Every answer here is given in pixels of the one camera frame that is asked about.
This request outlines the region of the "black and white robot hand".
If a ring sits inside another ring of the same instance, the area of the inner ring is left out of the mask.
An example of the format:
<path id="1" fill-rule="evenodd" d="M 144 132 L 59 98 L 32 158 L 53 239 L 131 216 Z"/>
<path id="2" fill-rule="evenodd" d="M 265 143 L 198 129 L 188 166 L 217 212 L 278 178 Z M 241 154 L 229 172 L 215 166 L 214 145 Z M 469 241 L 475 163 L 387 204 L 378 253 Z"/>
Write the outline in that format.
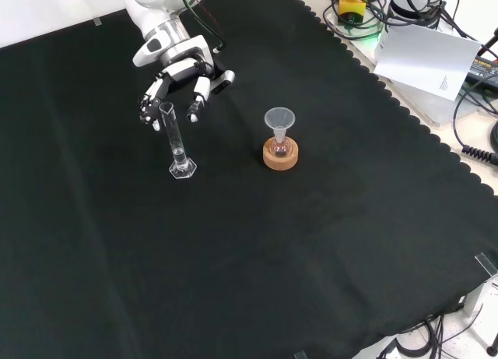
<path id="1" fill-rule="evenodd" d="M 235 73 L 220 65 L 209 50 L 201 35 L 173 44 L 166 32 L 160 31 L 146 41 L 133 57 L 137 67 L 160 61 L 163 68 L 155 75 L 139 105 L 141 122 L 160 129 L 160 104 L 168 93 L 196 80 L 193 101 L 187 118 L 194 123 L 212 94 L 218 94 L 235 80 Z"/>

